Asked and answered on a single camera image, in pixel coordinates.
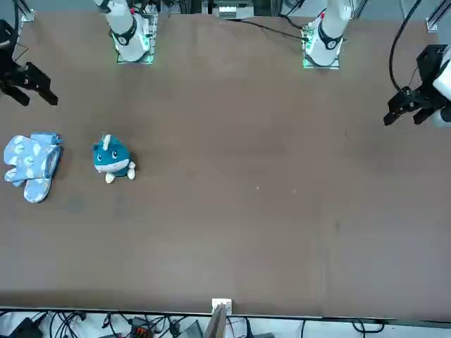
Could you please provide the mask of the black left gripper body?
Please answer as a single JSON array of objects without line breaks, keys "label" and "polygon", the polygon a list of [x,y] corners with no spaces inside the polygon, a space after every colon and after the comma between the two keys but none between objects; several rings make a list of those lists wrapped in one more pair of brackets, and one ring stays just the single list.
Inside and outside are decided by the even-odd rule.
[{"label": "black left gripper body", "polygon": [[421,84],[412,91],[416,102],[442,108],[450,103],[450,45],[429,44],[416,58]]}]

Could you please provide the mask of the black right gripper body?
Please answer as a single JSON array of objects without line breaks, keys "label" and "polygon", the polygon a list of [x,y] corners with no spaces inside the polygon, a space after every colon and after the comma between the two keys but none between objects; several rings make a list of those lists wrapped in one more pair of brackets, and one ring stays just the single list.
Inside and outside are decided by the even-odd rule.
[{"label": "black right gripper body", "polygon": [[28,66],[14,59],[17,42],[17,29],[1,19],[1,82],[23,87],[28,82]]}]

